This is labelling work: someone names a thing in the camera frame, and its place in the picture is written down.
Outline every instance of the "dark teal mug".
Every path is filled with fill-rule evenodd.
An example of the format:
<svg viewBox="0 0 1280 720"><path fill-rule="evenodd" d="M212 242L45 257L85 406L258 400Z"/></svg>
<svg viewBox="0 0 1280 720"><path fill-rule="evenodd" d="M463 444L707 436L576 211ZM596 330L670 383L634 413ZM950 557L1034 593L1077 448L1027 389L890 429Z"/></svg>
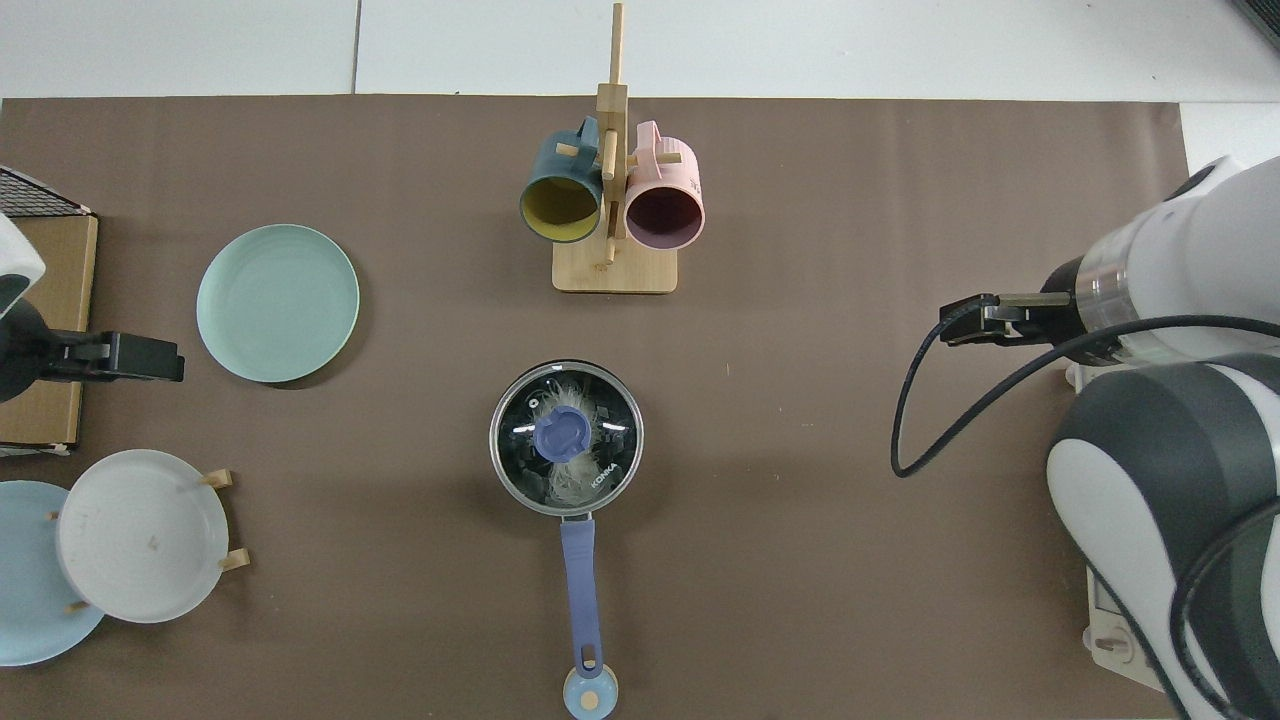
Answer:
<svg viewBox="0 0 1280 720"><path fill-rule="evenodd" d="M557 151L561 145L576 154ZM590 115L577 132L559 131L543 141L520 195L520 217L529 229L553 242L577 242L595 231L604 196L599 147L600 128Z"/></svg>

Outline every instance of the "blue pot handle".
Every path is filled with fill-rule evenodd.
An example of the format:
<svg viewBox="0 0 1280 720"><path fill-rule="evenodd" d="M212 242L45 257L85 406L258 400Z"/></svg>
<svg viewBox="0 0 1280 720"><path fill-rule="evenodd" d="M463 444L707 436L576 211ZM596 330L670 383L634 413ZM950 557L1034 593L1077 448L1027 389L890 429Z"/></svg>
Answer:
<svg viewBox="0 0 1280 720"><path fill-rule="evenodd" d="M600 609L595 601L595 520L561 523L561 547L564 550L568 611L573 625L573 669L591 679L604 669ZM593 657L594 662L584 660L584 656Z"/></svg>

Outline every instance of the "wooden base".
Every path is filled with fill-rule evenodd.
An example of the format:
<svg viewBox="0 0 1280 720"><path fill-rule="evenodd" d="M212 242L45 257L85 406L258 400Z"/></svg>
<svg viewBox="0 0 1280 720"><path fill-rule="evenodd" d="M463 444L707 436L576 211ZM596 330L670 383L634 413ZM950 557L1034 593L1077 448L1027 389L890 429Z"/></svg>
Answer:
<svg viewBox="0 0 1280 720"><path fill-rule="evenodd" d="M224 557L224 559L221 559L221 560L218 561L218 566L221 568L223 573L225 573L228 570L234 570L237 568L243 568L243 566L248 565L248 562L250 562L250 560L248 560L248 550L246 550L246 548L242 547L239 550L233 550L233 551L228 552L227 557Z"/></svg>
<svg viewBox="0 0 1280 720"><path fill-rule="evenodd" d="M236 484L234 480L232 480L230 470L214 470L204 478L200 478L200 483L214 489L223 489Z"/></svg>
<svg viewBox="0 0 1280 720"><path fill-rule="evenodd" d="M614 241L608 263L608 237L600 223L577 242L552 247L552 286L561 292L618 292L663 295L676 290L676 250L653 250L631 238Z"/></svg>

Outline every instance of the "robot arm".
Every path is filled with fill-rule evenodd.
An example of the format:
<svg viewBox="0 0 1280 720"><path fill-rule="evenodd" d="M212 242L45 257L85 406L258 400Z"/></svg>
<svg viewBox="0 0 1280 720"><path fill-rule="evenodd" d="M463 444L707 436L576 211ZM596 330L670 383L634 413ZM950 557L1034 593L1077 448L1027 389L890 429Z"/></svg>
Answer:
<svg viewBox="0 0 1280 720"><path fill-rule="evenodd" d="M172 342L45 325L36 307L22 297L44 274L40 255L17 225L0 215L0 402L17 397L37 379L182 382L186 360Z"/></svg>
<svg viewBox="0 0 1280 720"><path fill-rule="evenodd" d="M942 307L895 419L892 464L906 477L1055 357L1139 366L1084 388L1051 447L1048 486L1170 700L1196 720L1280 719L1277 268L1280 158L1243 172L1215 161L1039 292ZM934 337L1055 350L902 468L902 409Z"/></svg>
<svg viewBox="0 0 1280 720"><path fill-rule="evenodd" d="M45 277L45 261L13 220L0 214L0 318Z"/></svg>

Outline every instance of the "mug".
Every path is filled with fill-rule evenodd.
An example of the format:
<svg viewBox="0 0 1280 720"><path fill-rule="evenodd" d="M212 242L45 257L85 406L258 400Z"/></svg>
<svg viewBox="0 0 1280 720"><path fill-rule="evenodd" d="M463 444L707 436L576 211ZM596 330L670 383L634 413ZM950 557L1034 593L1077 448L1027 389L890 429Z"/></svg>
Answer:
<svg viewBox="0 0 1280 720"><path fill-rule="evenodd" d="M577 150L576 155L557 151L561 145ZM534 172L520 195L520 217L535 233L553 242L576 242L591 234L600 224L600 199L604 183L595 156L600 146L600 128L588 115L573 131L552 133L538 149Z"/></svg>
<svg viewBox="0 0 1280 720"><path fill-rule="evenodd" d="M678 163L662 163L680 154ZM703 186L698 156L685 142L658 135L658 123L636 128L636 167L627 177L623 215L637 242L654 250L678 250L703 232Z"/></svg>

